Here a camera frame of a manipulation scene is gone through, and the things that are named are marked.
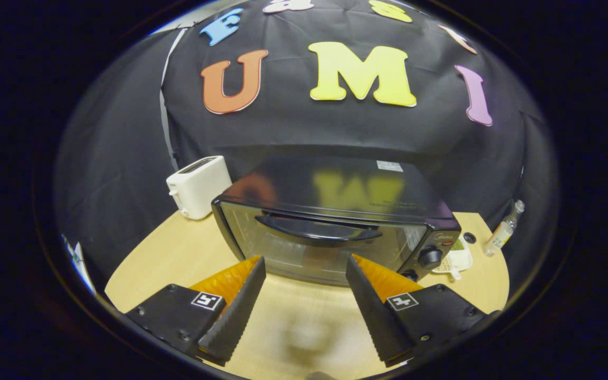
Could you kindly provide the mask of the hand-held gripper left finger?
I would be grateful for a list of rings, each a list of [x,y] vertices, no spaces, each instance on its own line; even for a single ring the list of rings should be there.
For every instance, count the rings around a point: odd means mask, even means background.
[[[191,287],[167,284],[126,316],[187,356],[224,366],[243,337],[265,278],[265,260],[254,256]]]

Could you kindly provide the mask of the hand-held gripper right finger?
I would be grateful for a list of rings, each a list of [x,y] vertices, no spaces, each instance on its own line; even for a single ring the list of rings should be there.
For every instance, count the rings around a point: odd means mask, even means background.
[[[346,279],[379,359],[424,365],[486,328],[489,313],[445,284],[423,287],[367,258],[347,258]]]

